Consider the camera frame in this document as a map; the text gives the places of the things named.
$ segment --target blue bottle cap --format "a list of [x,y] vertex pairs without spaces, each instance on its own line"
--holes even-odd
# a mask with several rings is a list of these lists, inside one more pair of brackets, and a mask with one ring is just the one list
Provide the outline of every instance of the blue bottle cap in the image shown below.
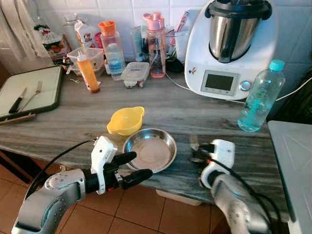
[[283,68],[285,66],[285,62],[282,61],[282,60],[278,60],[278,59],[274,59],[271,61],[270,65],[269,65],[269,68],[273,71],[277,71],[277,72],[280,72],[280,71],[283,71]]

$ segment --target white tile wall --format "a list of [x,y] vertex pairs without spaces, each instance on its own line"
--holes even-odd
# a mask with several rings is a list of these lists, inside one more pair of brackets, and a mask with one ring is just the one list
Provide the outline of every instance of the white tile wall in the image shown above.
[[[131,27],[144,22],[143,13],[160,11],[165,24],[175,26],[185,10],[198,11],[207,0],[35,0],[39,14],[45,16],[51,28],[62,31],[64,14],[79,13],[94,26],[103,20],[115,20],[122,36],[125,56],[133,58],[129,36]],[[279,13],[279,38],[276,59],[287,65],[285,75],[288,82],[283,92],[296,88],[303,72],[310,67],[312,44],[312,0],[275,0]]]

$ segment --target pink bottle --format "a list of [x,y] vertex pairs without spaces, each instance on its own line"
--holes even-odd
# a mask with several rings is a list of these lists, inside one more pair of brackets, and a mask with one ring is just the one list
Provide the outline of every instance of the pink bottle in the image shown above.
[[143,18],[148,23],[150,73],[154,78],[162,78],[166,73],[165,19],[160,12],[145,13]]

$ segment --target floor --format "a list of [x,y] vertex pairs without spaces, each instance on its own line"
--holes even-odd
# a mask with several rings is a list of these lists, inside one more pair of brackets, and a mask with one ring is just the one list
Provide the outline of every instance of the floor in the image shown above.
[[[0,165],[0,234],[11,233],[28,186]],[[88,194],[67,210],[56,233],[230,234],[217,207],[187,205],[143,186]]]

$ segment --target kitchen counter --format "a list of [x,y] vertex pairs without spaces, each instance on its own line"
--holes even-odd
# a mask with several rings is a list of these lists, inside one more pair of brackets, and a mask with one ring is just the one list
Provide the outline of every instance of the kitchen counter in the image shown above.
[[[85,84],[64,77],[60,105],[38,114],[32,121],[0,126],[0,149],[51,160],[60,152],[87,138],[107,136],[122,151],[126,136],[110,135],[106,124],[123,107],[143,106],[143,128],[169,132],[177,144],[177,155],[166,170],[153,175],[143,185],[173,194],[213,203],[210,191],[199,186],[198,165],[189,161],[191,143],[224,139],[235,144],[233,169],[257,192],[272,198],[287,221],[285,195],[267,124],[257,133],[239,129],[237,119],[242,104],[203,97],[172,84],[167,78],[149,78],[143,89],[126,89],[122,81],[102,76],[101,91],[90,94]],[[186,86],[182,74],[172,78]],[[92,143],[69,152],[58,163],[76,167],[91,166]],[[129,169],[123,167],[122,173]]]

